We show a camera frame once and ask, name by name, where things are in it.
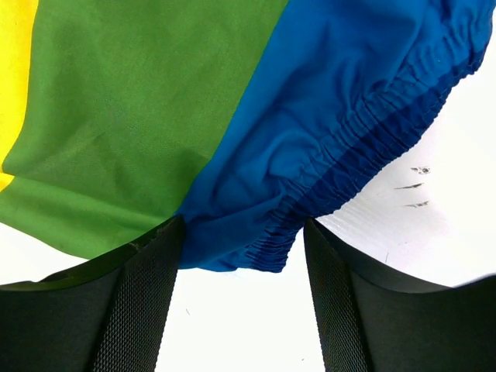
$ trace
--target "black mark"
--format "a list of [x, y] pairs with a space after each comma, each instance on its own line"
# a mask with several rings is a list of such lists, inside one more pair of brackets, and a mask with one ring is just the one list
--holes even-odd
[[412, 186], [404, 186], [402, 188], [395, 188], [395, 190], [406, 190], [406, 189], [409, 189], [409, 188], [419, 188], [423, 184], [424, 183], [422, 182], [421, 184], [413, 184]]
[[430, 167], [413, 167], [410, 168], [412, 171], [418, 174], [429, 174], [431, 173], [431, 168]]
[[412, 207], [412, 208], [420, 208], [424, 207], [429, 203], [429, 201], [424, 201], [423, 203], [416, 203], [416, 204], [408, 204], [408, 205], [403, 205], [404, 207]]

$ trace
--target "green panel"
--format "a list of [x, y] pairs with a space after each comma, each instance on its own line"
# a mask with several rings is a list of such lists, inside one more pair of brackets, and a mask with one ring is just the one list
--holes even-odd
[[40, 0], [0, 221], [93, 257], [170, 217], [286, 2]]

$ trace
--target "white surface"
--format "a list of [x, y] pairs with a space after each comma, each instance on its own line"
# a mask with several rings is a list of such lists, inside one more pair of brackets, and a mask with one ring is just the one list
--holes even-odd
[[[495, 66], [492, 43], [480, 72], [455, 88], [421, 143], [324, 223], [427, 280], [457, 285], [495, 273]], [[410, 169], [424, 166], [427, 175]], [[80, 262], [0, 226], [0, 284], [38, 280]], [[324, 371], [301, 234], [281, 274], [180, 272], [164, 346], [157, 371]]]

